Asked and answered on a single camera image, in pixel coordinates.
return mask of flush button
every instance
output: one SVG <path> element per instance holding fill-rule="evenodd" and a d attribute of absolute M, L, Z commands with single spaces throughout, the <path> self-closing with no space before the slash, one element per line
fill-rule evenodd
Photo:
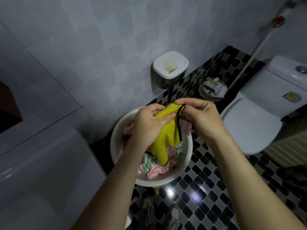
<path fill-rule="evenodd" d="M 297 70 L 297 72 L 302 73 L 302 74 L 307 74 L 307 67 L 306 66 L 296 66 L 295 70 Z"/>

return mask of pipe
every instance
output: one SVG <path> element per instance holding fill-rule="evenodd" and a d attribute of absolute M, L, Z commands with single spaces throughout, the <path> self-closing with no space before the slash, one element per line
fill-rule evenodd
<path fill-rule="evenodd" d="M 291 12 L 291 10 L 296 6 L 296 4 L 299 1 L 301 0 L 290 0 L 286 3 L 286 6 L 281 10 L 281 12 L 277 15 L 277 17 L 272 21 L 272 28 L 270 28 L 270 31 L 256 45 L 255 49 L 251 53 L 251 58 L 245 64 L 241 72 L 238 74 L 235 80 L 231 83 L 228 89 L 230 89 L 236 83 L 236 81 L 241 77 L 241 75 L 245 72 L 247 67 L 250 65 L 250 63 L 255 58 L 256 54 L 263 47 L 264 43 L 271 37 L 275 29 L 278 27 L 281 27 L 285 23 L 287 15 Z"/>

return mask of hand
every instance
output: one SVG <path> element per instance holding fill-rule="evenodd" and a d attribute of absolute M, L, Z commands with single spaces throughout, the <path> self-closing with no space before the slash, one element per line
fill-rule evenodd
<path fill-rule="evenodd" d="M 175 104 L 187 105 L 181 116 L 194 125 L 199 136 L 209 146 L 222 137 L 230 136 L 213 102 L 196 98 L 180 98 L 175 100 Z"/>
<path fill-rule="evenodd" d="M 131 140 L 144 147 L 144 152 L 157 139 L 163 127 L 176 116 L 175 113 L 171 113 L 156 119 L 154 116 L 158 111 L 162 111 L 165 108 L 160 104 L 151 104 L 141 108 L 135 116 Z"/>

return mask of toilet lid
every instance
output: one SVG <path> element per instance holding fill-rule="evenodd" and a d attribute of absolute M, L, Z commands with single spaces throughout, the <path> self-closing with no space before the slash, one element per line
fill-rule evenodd
<path fill-rule="evenodd" d="M 223 115 L 222 120 L 246 155 L 265 149 L 282 126 L 280 118 L 245 98 L 235 102 Z"/>

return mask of shoe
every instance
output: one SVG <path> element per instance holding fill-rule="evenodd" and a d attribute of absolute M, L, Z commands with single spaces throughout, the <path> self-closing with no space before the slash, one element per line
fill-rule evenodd
<path fill-rule="evenodd" d="M 154 225 L 154 205 L 153 199 L 150 196 L 146 196 L 141 203 L 141 218 L 142 225 L 145 228 L 146 226 L 153 224 Z"/>
<path fill-rule="evenodd" d="M 180 208 L 176 204 L 169 207 L 169 212 L 164 221 L 164 230 L 177 230 L 180 225 Z"/>

